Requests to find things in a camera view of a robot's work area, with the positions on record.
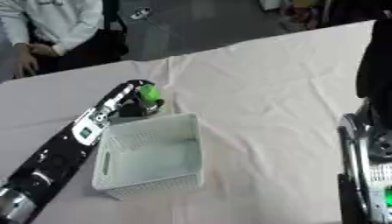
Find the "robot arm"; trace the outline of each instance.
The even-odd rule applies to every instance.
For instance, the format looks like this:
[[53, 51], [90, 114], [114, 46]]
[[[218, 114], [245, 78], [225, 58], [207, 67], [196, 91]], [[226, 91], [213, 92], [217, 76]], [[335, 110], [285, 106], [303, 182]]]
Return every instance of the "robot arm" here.
[[44, 143], [7, 179], [0, 188], [0, 223], [31, 222], [88, 159], [113, 114], [131, 105], [132, 113], [149, 116], [163, 104], [147, 80], [130, 80], [113, 89]]
[[377, 21], [357, 77], [357, 95], [364, 104], [339, 125], [344, 224], [392, 223], [391, 40], [392, 20]]

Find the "white tablecloth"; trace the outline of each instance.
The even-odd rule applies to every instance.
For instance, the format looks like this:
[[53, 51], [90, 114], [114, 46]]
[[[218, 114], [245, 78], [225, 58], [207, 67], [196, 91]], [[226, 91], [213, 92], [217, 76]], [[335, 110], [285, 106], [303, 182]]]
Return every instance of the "white tablecloth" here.
[[372, 24], [5, 82], [0, 176], [119, 82], [145, 78], [199, 116], [205, 186], [119, 202], [91, 188], [92, 156], [34, 223], [339, 223], [335, 128], [361, 104], [354, 80]]

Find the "floor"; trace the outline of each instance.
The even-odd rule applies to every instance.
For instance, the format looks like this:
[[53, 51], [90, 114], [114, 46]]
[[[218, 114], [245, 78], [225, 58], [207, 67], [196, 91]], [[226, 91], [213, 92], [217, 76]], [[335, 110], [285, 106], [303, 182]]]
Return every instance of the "floor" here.
[[[148, 20], [130, 15], [150, 7]], [[258, 0], [122, 0], [129, 27], [125, 60], [157, 60], [233, 43], [285, 34], [277, 12], [264, 12]], [[15, 59], [0, 29], [0, 82], [11, 77]]]

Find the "white jacket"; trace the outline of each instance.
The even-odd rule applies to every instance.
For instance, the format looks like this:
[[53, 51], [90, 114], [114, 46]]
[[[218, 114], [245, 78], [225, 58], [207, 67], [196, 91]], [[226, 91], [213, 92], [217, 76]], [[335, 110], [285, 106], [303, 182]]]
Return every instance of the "white jacket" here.
[[91, 39], [103, 24], [102, 0], [0, 0], [0, 18], [13, 45], [30, 43], [24, 13], [58, 55]]

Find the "white basket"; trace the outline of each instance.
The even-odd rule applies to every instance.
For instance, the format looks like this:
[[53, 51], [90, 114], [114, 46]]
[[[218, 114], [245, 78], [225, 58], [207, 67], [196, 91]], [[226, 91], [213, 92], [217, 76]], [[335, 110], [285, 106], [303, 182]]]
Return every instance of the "white basket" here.
[[102, 136], [93, 187], [125, 200], [135, 193], [203, 184], [196, 115], [168, 115], [111, 126]]

